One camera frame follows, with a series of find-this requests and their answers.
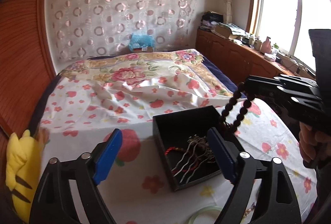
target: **pink bottle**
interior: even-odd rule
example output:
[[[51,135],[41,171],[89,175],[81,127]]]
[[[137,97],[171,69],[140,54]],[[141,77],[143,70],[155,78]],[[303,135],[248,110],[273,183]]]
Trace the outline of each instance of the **pink bottle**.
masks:
[[[262,53],[271,53],[270,37],[267,36],[266,40],[262,43],[260,51]]]

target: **pikachu plush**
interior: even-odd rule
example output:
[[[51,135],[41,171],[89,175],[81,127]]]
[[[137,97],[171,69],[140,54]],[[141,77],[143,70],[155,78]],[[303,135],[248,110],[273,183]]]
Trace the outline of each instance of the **pikachu plush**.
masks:
[[[7,145],[6,186],[12,194],[18,216],[29,223],[41,166],[42,147],[26,130],[19,139],[12,133]]]

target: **white floral bed sheet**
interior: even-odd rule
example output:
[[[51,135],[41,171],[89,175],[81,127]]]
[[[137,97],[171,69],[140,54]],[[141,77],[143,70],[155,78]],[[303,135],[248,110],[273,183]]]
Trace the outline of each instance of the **white floral bed sheet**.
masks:
[[[207,105],[221,112],[228,103],[232,93],[201,60],[195,50],[129,54],[106,61],[80,61],[64,70],[40,123],[49,130],[42,171],[50,158],[76,159],[120,128],[123,145],[107,179],[98,186],[118,224],[181,224],[203,207],[223,207],[232,185],[222,175],[172,192],[152,137],[154,115]],[[233,122],[241,106],[242,102],[234,106],[228,122]],[[255,158],[283,160],[304,220],[317,196],[316,175],[302,165],[297,141],[285,124],[256,99],[236,135]],[[256,201],[259,184],[259,180],[254,183],[247,208]],[[79,200],[74,185],[72,193]],[[81,222],[88,223],[82,205],[75,205]],[[215,217],[202,215],[195,223],[214,221]]]

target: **black box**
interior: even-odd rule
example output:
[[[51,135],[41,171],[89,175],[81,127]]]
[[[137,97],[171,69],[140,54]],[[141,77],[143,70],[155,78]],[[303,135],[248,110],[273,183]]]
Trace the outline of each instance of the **black box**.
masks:
[[[199,137],[207,136],[207,131],[211,127],[219,129],[219,118],[220,115],[213,106],[200,107],[153,117],[153,136],[169,184],[174,191],[199,184],[221,173],[217,163],[205,163],[196,170],[194,176],[187,184],[186,179],[188,176],[185,177],[185,180],[182,183],[179,183],[184,173],[180,173],[178,176],[173,177],[171,169],[174,168],[183,154],[164,154],[170,147],[178,147],[186,150],[189,137],[194,135]]]

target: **patterned wall covering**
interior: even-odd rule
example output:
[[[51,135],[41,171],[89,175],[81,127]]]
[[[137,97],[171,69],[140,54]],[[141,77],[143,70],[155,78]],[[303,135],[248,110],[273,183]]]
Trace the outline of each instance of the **patterned wall covering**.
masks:
[[[196,0],[46,0],[51,46],[61,60],[127,53],[132,34],[181,49]]]

